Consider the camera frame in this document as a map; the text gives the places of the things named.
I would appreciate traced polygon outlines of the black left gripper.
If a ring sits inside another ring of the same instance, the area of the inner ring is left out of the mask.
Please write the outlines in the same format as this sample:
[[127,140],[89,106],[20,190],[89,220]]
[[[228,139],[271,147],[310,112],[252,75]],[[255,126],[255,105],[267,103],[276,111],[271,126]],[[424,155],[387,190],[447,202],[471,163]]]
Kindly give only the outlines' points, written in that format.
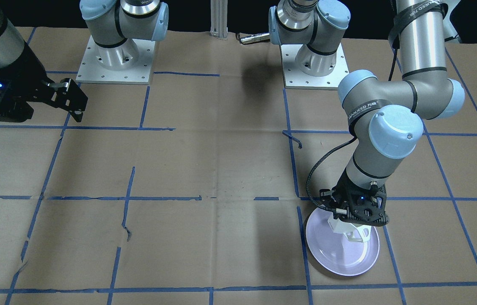
[[389,216],[385,212],[385,186],[371,185],[363,189],[344,171],[332,189],[320,189],[322,205],[334,213],[342,222],[368,226],[385,226]]

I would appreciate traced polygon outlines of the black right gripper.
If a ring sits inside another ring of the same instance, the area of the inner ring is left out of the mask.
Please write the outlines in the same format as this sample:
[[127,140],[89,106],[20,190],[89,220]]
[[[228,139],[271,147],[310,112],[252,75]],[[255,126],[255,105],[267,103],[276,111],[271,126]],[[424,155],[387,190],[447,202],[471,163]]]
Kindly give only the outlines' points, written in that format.
[[71,78],[54,82],[31,48],[24,45],[20,57],[0,68],[0,122],[22,123],[33,117],[28,102],[45,103],[69,112],[81,123],[88,97]]

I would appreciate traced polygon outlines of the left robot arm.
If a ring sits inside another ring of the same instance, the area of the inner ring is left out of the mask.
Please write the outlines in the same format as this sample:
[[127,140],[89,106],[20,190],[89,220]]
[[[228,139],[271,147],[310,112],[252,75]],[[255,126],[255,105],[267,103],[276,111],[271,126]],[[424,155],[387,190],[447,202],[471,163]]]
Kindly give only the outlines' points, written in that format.
[[[416,147],[422,119],[453,116],[465,101],[462,85],[448,77],[445,64],[443,19],[448,5],[442,0],[394,2],[389,43],[401,50],[402,81],[380,81],[364,69],[343,77],[338,96],[353,138],[325,154],[306,178],[310,201],[331,213],[334,224],[387,224],[385,183]],[[269,16],[271,43],[305,44],[308,55],[302,56],[331,61],[350,20],[348,8],[338,0],[281,0]],[[355,139],[358,146],[339,181],[332,189],[321,189],[321,202],[315,201],[309,190],[314,170]]]

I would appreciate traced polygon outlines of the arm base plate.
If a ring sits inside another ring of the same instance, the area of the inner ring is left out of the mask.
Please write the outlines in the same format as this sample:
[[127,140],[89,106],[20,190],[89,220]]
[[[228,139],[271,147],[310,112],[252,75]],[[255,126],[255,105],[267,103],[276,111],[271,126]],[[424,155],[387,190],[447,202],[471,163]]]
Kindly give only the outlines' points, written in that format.
[[103,48],[89,38],[76,81],[100,84],[149,85],[157,43],[128,39],[114,48]]
[[331,55],[313,53],[305,44],[284,44],[280,51],[287,89],[338,89],[349,73],[342,44]]

